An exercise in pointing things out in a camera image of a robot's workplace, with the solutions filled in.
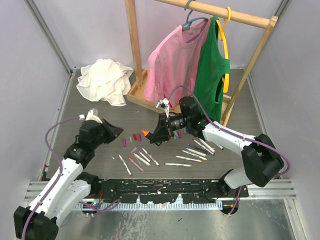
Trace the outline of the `orange black highlighter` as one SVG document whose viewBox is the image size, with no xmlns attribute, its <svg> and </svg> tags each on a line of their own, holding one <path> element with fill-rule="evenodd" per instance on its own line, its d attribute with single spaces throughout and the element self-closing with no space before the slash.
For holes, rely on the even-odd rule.
<svg viewBox="0 0 320 240">
<path fill-rule="evenodd" d="M 143 133 L 145 138 L 147 138 L 149 140 L 152 139 L 153 134 L 150 131 L 142 129 L 141 132 Z"/>
</svg>

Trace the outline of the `pink clear pen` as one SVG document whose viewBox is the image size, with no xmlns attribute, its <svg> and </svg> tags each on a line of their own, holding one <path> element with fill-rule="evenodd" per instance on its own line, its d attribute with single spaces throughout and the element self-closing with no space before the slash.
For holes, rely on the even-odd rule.
<svg viewBox="0 0 320 240">
<path fill-rule="evenodd" d="M 136 163 L 131 157 L 128 157 L 128 160 L 129 160 L 137 169 L 139 169 L 141 172 L 144 171 L 144 169 L 143 169 L 138 163 Z"/>
</svg>

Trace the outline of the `red cap marker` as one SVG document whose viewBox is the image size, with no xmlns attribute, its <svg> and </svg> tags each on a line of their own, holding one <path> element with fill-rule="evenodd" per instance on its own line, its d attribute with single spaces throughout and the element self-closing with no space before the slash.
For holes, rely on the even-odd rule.
<svg viewBox="0 0 320 240">
<path fill-rule="evenodd" d="M 151 163 L 151 160 L 147 156 L 145 156 L 141 151 L 138 152 L 148 163 Z"/>
</svg>

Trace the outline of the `magenta cap marker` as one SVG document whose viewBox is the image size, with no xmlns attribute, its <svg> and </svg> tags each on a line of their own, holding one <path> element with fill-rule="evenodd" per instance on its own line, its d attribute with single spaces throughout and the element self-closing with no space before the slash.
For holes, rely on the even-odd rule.
<svg viewBox="0 0 320 240">
<path fill-rule="evenodd" d="M 153 156 L 150 153 L 148 153 L 146 149 L 142 147 L 142 150 L 158 167 L 160 167 L 160 164 L 157 162 L 157 160 L 153 158 Z"/>
</svg>

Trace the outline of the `green cap marker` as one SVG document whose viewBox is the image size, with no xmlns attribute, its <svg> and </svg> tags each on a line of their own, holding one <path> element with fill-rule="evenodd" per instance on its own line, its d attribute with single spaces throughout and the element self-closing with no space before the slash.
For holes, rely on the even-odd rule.
<svg viewBox="0 0 320 240">
<path fill-rule="evenodd" d="M 182 163 L 165 163 L 166 166 L 176 166 L 176 167 L 192 167 L 192 164 L 182 164 Z"/>
</svg>

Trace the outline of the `light grey cap marker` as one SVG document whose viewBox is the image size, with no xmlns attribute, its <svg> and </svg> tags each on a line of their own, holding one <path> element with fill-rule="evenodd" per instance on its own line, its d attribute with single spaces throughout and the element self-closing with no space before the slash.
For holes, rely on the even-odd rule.
<svg viewBox="0 0 320 240">
<path fill-rule="evenodd" d="M 133 153 L 133 155 L 134 155 L 139 161 L 143 162 L 143 163 L 144 163 L 145 165 L 147 165 L 148 167 L 151 166 L 151 164 L 150 164 L 147 160 L 145 160 L 144 158 L 140 157 L 138 154 Z"/>
</svg>

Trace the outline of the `teal cap marker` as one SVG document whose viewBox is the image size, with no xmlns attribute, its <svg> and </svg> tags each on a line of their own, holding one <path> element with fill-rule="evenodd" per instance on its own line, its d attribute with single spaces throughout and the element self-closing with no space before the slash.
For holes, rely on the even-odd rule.
<svg viewBox="0 0 320 240">
<path fill-rule="evenodd" d="M 202 156 L 202 157 L 207 157 L 208 155 L 206 153 L 191 149 L 191 148 L 186 148 L 186 150 L 188 150 L 189 152 L 192 152 L 196 155 Z"/>
</svg>

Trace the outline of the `yellow cap marker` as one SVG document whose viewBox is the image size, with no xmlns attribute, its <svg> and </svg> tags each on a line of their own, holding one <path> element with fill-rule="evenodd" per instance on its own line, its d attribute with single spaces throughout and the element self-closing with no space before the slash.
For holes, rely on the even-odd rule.
<svg viewBox="0 0 320 240">
<path fill-rule="evenodd" d="M 181 150 L 181 151 L 182 151 L 183 153 L 188 154 L 188 155 L 197 157 L 198 159 L 201 159 L 201 160 L 204 160 L 204 161 L 207 161 L 207 160 L 208 160 L 205 156 L 201 156 L 201 155 L 198 155 L 198 154 L 196 154 L 196 153 L 193 153 L 193 152 L 190 152 L 190 151 L 187 151 L 187 150 Z"/>
</svg>

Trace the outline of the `blue cap marker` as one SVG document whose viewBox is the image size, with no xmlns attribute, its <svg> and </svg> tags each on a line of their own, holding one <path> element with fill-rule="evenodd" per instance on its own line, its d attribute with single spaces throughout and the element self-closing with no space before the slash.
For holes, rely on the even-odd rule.
<svg viewBox="0 0 320 240">
<path fill-rule="evenodd" d="M 214 144 L 215 144 L 218 148 L 220 148 L 221 150 L 224 150 L 224 147 L 223 147 L 222 145 L 220 145 L 220 144 L 218 144 L 218 143 L 215 143 L 215 142 L 214 142 Z"/>
</svg>

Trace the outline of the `pink cap marker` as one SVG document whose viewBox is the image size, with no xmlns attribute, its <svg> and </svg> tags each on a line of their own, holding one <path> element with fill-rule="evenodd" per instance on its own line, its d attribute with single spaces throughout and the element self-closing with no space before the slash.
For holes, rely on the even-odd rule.
<svg viewBox="0 0 320 240">
<path fill-rule="evenodd" d="M 128 165 L 126 164 L 125 160 L 123 159 L 123 157 L 122 157 L 119 153 L 118 153 L 118 157 L 119 157 L 120 161 L 122 162 L 122 164 L 124 165 L 124 167 L 125 167 L 128 175 L 129 175 L 130 177 L 132 177 L 133 175 L 132 175 L 132 173 L 131 173 Z"/>
</svg>

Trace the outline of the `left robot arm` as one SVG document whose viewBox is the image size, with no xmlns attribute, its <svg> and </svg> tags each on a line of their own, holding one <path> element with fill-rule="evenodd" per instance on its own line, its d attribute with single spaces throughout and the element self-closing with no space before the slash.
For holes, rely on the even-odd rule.
<svg viewBox="0 0 320 240">
<path fill-rule="evenodd" d="M 84 120 L 74 143 L 43 190 L 14 214 L 15 235 L 20 240 L 54 240 L 68 214 L 85 197 L 100 193 L 99 178 L 85 172 L 95 150 L 114 141 L 124 130 L 105 119 Z"/>
</svg>

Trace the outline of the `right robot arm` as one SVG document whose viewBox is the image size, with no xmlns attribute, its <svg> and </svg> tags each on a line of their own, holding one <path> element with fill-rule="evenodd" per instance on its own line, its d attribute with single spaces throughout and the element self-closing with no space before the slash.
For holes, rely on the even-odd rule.
<svg viewBox="0 0 320 240">
<path fill-rule="evenodd" d="M 173 138 L 175 131 L 187 128 L 191 135 L 205 143 L 219 144 L 240 156 L 243 167 L 227 171 L 218 180 L 223 196 L 231 197 L 237 188 L 245 185 L 264 187 L 284 167 L 284 161 L 267 135 L 255 137 L 241 134 L 211 121 L 201 113 L 198 103 L 191 96 L 181 98 L 179 106 L 180 113 L 160 113 L 155 130 L 144 136 L 151 144 L 159 146 Z"/>
</svg>

